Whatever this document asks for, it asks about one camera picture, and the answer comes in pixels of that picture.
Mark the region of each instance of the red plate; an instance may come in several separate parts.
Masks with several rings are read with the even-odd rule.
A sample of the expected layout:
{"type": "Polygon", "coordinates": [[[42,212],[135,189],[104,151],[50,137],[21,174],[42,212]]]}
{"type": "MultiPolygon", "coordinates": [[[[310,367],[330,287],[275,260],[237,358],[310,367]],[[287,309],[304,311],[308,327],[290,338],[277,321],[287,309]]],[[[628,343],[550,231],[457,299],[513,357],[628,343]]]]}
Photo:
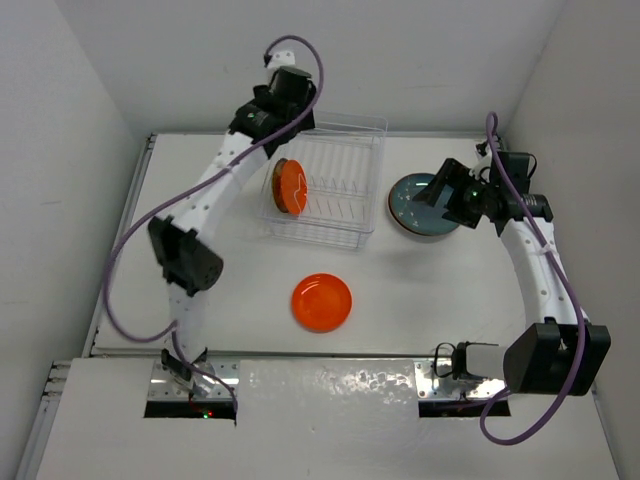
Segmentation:
{"type": "Polygon", "coordinates": [[[302,280],[291,297],[298,322],[318,333],[335,330],[351,312],[351,292],[338,277],[316,273],[302,280]]]}

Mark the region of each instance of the metal base plate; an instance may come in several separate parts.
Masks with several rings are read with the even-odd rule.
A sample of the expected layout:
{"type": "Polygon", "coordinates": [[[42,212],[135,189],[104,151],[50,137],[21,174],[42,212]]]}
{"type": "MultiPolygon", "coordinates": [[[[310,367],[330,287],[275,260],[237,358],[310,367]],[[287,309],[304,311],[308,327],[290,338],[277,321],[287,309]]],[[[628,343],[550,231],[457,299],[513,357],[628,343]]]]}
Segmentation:
{"type": "MultiPolygon", "coordinates": [[[[217,357],[210,356],[207,359],[208,369],[213,369],[215,374],[231,387],[236,389],[240,382],[240,365],[242,360],[282,360],[283,357],[217,357]]],[[[363,360],[362,358],[341,358],[341,360],[363,360]]],[[[414,358],[416,396],[424,402],[464,402],[482,401],[495,395],[505,386],[502,380],[491,378],[438,378],[433,370],[434,357],[414,358]]],[[[438,372],[442,374],[451,370],[449,357],[438,357],[438,372]]],[[[195,391],[193,402],[229,402],[229,392],[219,384],[212,384],[210,379],[194,376],[195,391]]],[[[153,373],[147,393],[148,402],[176,402],[189,400],[189,386],[176,379],[174,375],[162,365],[160,360],[154,363],[153,373]]]]}

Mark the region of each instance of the white tabletop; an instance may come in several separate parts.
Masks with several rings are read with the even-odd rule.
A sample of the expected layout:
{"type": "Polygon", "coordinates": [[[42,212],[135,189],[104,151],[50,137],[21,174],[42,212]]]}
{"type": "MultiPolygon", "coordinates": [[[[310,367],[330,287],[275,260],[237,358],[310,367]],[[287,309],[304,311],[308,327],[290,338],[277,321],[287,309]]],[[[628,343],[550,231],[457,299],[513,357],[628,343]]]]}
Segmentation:
{"type": "MultiPolygon", "coordinates": [[[[191,186],[221,140],[159,135],[134,218],[191,186]]],[[[388,138],[376,230],[359,252],[266,237],[256,214],[264,171],[256,174],[216,232],[216,253],[225,268],[208,293],[210,319],[203,335],[209,349],[418,355],[443,341],[510,344],[524,329],[524,310],[513,266],[493,226],[483,219],[476,230],[460,227],[447,237],[421,240],[398,227],[386,206],[390,188],[404,175],[435,172],[447,157],[473,164],[477,140],[388,138]],[[351,315],[328,334],[300,328],[290,311],[294,287],[316,272],[341,277],[353,295],[351,315]]],[[[112,298],[134,334],[156,333],[169,322],[166,286],[146,229],[125,248],[112,298]]],[[[140,347],[102,321],[96,352],[134,350],[140,347]]]]}
{"type": "MultiPolygon", "coordinates": [[[[501,447],[482,436],[477,418],[418,418],[407,360],[243,361],[237,428],[143,418],[152,367],[149,359],[75,360],[38,478],[617,478],[590,395],[567,399],[530,440],[501,447]]],[[[491,418],[489,428],[518,434],[550,401],[515,396],[513,416],[491,418]]]]}

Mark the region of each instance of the cable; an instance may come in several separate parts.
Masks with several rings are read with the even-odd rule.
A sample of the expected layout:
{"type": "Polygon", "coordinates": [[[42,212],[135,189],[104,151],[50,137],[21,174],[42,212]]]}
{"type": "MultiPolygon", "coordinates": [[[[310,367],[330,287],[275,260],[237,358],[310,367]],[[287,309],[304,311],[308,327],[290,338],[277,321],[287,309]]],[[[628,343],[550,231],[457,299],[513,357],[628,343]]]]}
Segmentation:
{"type": "Polygon", "coordinates": [[[220,385],[222,385],[225,388],[225,390],[227,390],[227,392],[229,392],[229,395],[231,395],[231,403],[233,404],[233,411],[237,412],[238,411],[238,399],[236,398],[235,389],[233,387],[231,387],[227,382],[222,380],[220,377],[218,377],[217,375],[215,375],[215,374],[213,374],[211,372],[207,372],[206,370],[198,368],[195,365],[193,365],[192,363],[189,363],[189,360],[187,360],[187,357],[185,357],[184,352],[182,351],[182,347],[180,346],[180,342],[178,341],[178,332],[175,331],[175,330],[171,332],[171,342],[173,343],[173,348],[176,351],[176,355],[178,355],[178,359],[184,365],[186,365],[193,373],[199,373],[200,375],[202,375],[204,377],[209,377],[213,381],[215,381],[215,382],[219,383],[220,385]]]}
{"type": "MultiPolygon", "coordinates": [[[[491,155],[493,157],[493,161],[496,163],[496,167],[498,168],[498,171],[500,172],[500,176],[502,177],[502,180],[504,181],[504,183],[507,185],[507,188],[511,192],[511,195],[513,195],[513,198],[515,198],[516,202],[518,203],[518,206],[522,209],[522,211],[524,212],[524,215],[527,217],[527,220],[531,225],[531,229],[533,230],[533,233],[535,234],[536,238],[540,242],[540,245],[542,247],[545,247],[548,243],[547,239],[545,238],[542,231],[540,231],[540,228],[538,227],[535,220],[533,219],[533,216],[531,215],[529,208],[522,201],[522,197],[520,196],[520,193],[516,190],[516,187],[513,185],[513,183],[509,179],[509,176],[507,175],[507,172],[504,169],[504,165],[502,165],[502,162],[500,161],[500,157],[498,156],[498,146],[496,144],[496,141],[493,138],[493,135],[496,133],[496,130],[498,128],[498,115],[495,112],[489,112],[489,114],[487,115],[485,127],[486,127],[487,139],[489,141],[489,146],[491,148],[491,155]]],[[[525,440],[531,438],[533,435],[535,435],[542,427],[544,427],[547,424],[547,422],[549,422],[549,420],[553,417],[553,415],[555,415],[555,413],[560,408],[560,405],[562,405],[562,402],[564,402],[564,400],[569,395],[569,392],[571,391],[571,387],[573,387],[573,382],[575,381],[578,375],[578,370],[580,369],[580,364],[582,363],[582,357],[584,355],[584,346],[585,346],[585,337],[586,337],[585,320],[584,320],[584,316],[582,315],[582,308],[580,307],[580,303],[578,302],[578,297],[576,295],[576,292],[571,287],[571,284],[569,283],[567,276],[562,271],[562,268],[560,268],[560,265],[558,264],[558,261],[556,260],[553,251],[548,251],[545,253],[545,255],[547,257],[547,260],[549,260],[549,263],[551,264],[552,268],[555,270],[556,275],[558,275],[558,278],[560,279],[560,283],[562,283],[562,286],[567,291],[567,295],[569,296],[569,299],[571,300],[571,304],[573,305],[573,309],[576,312],[576,318],[578,321],[578,342],[576,345],[576,352],[573,357],[573,362],[571,363],[571,368],[569,369],[567,378],[564,381],[564,384],[562,385],[562,388],[560,389],[558,396],[555,398],[553,403],[549,406],[547,411],[538,419],[538,421],[534,423],[531,427],[529,427],[529,429],[521,433],[520,435],[517,435],[513,438],[503,439],[503,438],[497,438],[493,436],[491,433],[489,433],[486,426],[486,421],[487,421],[487,416],[489,414],[489,411],[498,400],[504,398],[509,394],[509,390],[507,388],[504,388],[503,390],[495,394],[493,397],[491,397],[491,399],[485,405],[484,410],[482,410],[482,415],[480,415],[480,429],[482,430],[482,433],[484,434],[485,437],[487,437],[493,443],[497,443],[498,445],[517,445],[519,443],[522,443],[525,440]]]]}
{"type": "Polygon", "coordinates": [[[529,172],[529,175],[527,175],[527,179],[531,180],[531,177],[533,177],[533,174],[536,173],[536,169],[538,168],[538,159],[536,158],[536,156],[533,153],[530,153],[529,156],[531,158],[533,158],[533,167],[531,168],[531,171],[529,172]]]}
{"type": "MultiPolygon", "coordinates": [[[[153,208],[149,212],[145,213],[142,217],[140,217],[140,219],[138,219],[122,235],[122,237],[116,242],[115,246],[113,247],[113,250],[111,251],[111,254],[109,255],[109,259],[107,260],[107,264],[106,264],[106,267],[105,267],[105,270],[104,270],[104,274],[103,274],[103,278],[102,278],[102,303],[104,305],[104,308],[105,308],[105,311],[106,311],[106,314],[107,314],[107,318],[109,319],[109,321],[110,321],[111,325],[113,326],[113,328],[122,337],[126,338],[130,342],[134,342],[134,343],[151,343],[151,342],[155,342],[156,340],[160,340],[161,338],[163,338],[169,332],[175,333],[175,329],[177,328],[178,324],[174,320],[171,323],[169,323],[169,325],[164,330],[162,330],[160,333],[157,333],[157,334],[152,335],[150,337],[139,337],[139,336],[132,335],[129,332],[127,332],[127,330],[124,329],[124,327],[122,326],[120,321],[117,319],[117,317],[116,317],[116,315],[115,315],[115,313],[113,311],[113,308],[111,306],[111,280],[112,280],[112,277],[113,277],[113,272],[115,270],[116,263],[118,261],[118,257],[120,256],[120,253],[122,253],[122,249],[124,248],[126,243],[129,241],[129,239],[133,236],[133,234],[136,231],[138,231],[140,229],[140,227],[142,227],[145,223],[147,223],[149,220],[151,220],[155,215],[157,215],[161,211],[169,208],[170,206],[178,203],[179,201],[187,198],[188,196],[191,196],[191,195],[199,192],[200,190],[213,185],[220,178],[222,178],[224,175],[229,173],[231,171],[231,169],[234,166],[236,166],[238,163],[240,163],[244,158],[246,158],[247,155],[251,154],[252,152],[256,151],[259,148],[262,148],[264,145],[272,142],[273,140],[276,140],[277,138],[281,137],[282,135],[287,133],[292,128],[295,128],[313,110],[313,108],[316,106],[316,103],[318,103],[318,99],[320,98],[320,94],[322,93],[322,89],[324,87],[324,65],[322,63],[322,59],[320,58],[320,54],[315,49],[315,47],[313,45],[311,45],[311,43],[309,43],[307,40],[305,40],[304,38],[299,37],[297,35],[284,35],[284,36],[278,38],[277,40],[275,40],[274,42],[272,42],[269,45],[269,47],[266,50],[266,54],[265,55],[269,55],[271,50],[276,45],[284,42],[285,40],[294,40],[294,41],[296,41],[298,43],[303,44],[305,47],[307,47],[309,49],[309,51],[311,52],[311,54],[313,55],[313,57],[315,58],[316,64],[318,66],[318,85],[316,87],[316,94],[314,95],[313,99],[311,100],[311,102],[309,103],[307,108],[305,108],[302,111],[302,113],[300,113],[300,115],[298,115],[295,119],[293,119],[289,124],[285,125],[280,130],[272,133],[268,137],[263,138],[262,140],[256,142],[255,144],[253,144],[249,148],[247,148],[245,151],[240,153],[236,158],[234,158],[229,163],[229,165],[227,166],[227,168],[225,170],[221,170],[220,172],[216,173],[214,176],[212,176],[211,178],[205,180],[204,182],[202,182],[202,183],[190,188],[189,190],[186,190],[185,192],[180,193],[179,195],[176,195],[173,198],[170,198],[166,202],[158,205],[157,207],[153,208]]],[[[191,365],[190,363],[188,363],[184,359],[184,355],[181,358],[181,360],[182,360],[182,363],[184,363],[185,366],[187,366],[188,368],[191,368],[194,371],[198,370],[195,367],[193,367],[193,365],[191,365]]]]}

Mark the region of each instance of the orange plate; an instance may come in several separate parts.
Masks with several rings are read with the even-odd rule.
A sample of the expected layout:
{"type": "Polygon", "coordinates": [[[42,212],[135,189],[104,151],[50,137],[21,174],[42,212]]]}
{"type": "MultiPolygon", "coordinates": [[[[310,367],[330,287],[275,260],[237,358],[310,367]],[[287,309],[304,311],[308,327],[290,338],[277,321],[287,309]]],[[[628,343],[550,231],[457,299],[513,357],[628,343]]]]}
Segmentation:
{"type": "Polygon", "coordinates": [[[302,165],[295,160],[287,161],[282,167],[280,189],[289,213],[300,215],[307,204],[307,178],[302,165]]]}
{"type": "Polygon", "coordinates": [[[302,280],[291,297],[293,314],[303,327],[330,332],[344,323],[351,312],[351,292],[338,277],[316,273],[302,280]]]}

